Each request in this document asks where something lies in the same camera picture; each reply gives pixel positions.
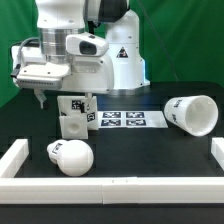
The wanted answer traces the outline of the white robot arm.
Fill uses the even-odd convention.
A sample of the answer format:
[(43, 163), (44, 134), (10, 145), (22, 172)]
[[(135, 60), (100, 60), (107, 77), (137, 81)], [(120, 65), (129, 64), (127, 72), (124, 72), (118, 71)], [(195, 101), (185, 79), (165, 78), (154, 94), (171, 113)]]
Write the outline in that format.
[(38, 35), (11, 48), (11, 78), (32, 89), (108, 94), (150, 84), (129, 0), (34, 0)]

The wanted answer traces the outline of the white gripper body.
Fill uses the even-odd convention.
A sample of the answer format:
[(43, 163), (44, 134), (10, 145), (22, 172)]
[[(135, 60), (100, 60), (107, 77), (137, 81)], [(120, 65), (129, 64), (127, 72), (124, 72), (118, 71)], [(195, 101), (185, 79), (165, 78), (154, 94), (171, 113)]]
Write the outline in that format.
[[(13, 69), (13, 81), (17, 86), (16, 77), (22, 68), (31, 64), (51, 63), (47, 62), (38, 47), (18, 46), (11, 48)], [(82, 93), (108, 93), (114, 86), (113, 65), (108, 55), (102, 57), (71, 56), (71, 74), (62, 80), (62, 88), (54, 91), (82, 92)]]

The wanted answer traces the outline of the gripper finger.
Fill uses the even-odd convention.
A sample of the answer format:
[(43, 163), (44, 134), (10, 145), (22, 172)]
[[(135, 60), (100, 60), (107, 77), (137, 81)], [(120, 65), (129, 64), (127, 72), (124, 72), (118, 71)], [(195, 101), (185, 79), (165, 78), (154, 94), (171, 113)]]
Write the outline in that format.
[(34, 94), (40, 103), (40, 107), (42, 109), (46, 108), (47, 98), (42, 90), (35, 89)]
[(90, 103), (92, 101), (92, 94), (85, 93), (83, 96), (80, 97), (81, 105), (80, 110), (82, 113), (87, 113), (90, 110)]

